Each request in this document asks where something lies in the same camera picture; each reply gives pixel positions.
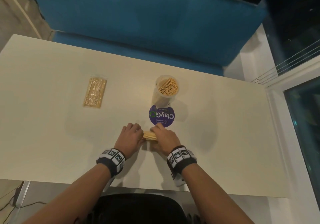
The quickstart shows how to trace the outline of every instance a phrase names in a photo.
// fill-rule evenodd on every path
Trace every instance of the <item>round sticker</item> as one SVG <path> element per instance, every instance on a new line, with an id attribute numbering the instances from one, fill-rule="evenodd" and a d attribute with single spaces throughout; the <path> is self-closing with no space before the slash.
<path id="1" fill-rule="evenodd" d="M 149 119 L 154 125 L 162 123 L 164 127 L 168 127 L 174 122 L 174 110 L 170 107 L 156 108 L 153 105 L 149 110 Z"/>

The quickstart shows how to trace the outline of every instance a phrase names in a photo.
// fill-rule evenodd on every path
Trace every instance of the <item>chair backrest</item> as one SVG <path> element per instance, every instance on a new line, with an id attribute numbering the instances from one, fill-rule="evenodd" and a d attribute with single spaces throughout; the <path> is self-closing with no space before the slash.
<path id="1" fill-rule="evenodd" d="M 236 0 L 37 0 L 50 27 L 227 66 L 266 14 Z"/>

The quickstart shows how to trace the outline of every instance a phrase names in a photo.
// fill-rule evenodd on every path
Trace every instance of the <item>wrist strap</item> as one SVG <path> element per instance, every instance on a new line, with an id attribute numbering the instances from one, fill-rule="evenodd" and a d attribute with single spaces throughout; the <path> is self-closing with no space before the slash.
<path id="1" fill-rule="evenodd" d="M 125 161 L 125 155 L 121 151 L 111 148 L 105 150 L 99 156 L 97 159 L 97 164 L 102 163 L 106 165 L 109 168 L 111 178 L 113 178 L 122 171 Z"/>
<path id="2" fill-rule="evenodd" d="M 184 145 L 175 147 L 167 157 L 167 164 L 173 174 L 181 175 L 182 170 L 192 163 L 197 163 L 197 159 Z"/>

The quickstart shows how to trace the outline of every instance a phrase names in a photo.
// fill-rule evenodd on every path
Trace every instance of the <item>blue sofa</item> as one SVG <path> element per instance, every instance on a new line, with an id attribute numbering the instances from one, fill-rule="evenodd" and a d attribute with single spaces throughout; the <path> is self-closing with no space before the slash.
<path id="1" fill-rule="evenodd" d="M 53 41 L 223 75 L 266 9 L 236 0 L 37 0 Z"/>

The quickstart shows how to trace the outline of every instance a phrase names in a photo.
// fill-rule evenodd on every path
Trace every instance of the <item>table surface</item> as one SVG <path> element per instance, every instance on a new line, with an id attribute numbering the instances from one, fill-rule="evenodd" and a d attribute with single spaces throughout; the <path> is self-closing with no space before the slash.
<path id="1" fill-rule="evenodd" d="M 107 78 L 100 109 L 82 106 L 89 78 Z M 148 130 L 154 82 L 180 91 L 168 129 L 228 194 L 288 197 L 265 88 L 261 85 L 14 35 L 0 54 L 0 178 L 71 183 L 113 147 L 122 126 Z M 146 144 L 112 186 L 177 188 Z"/>

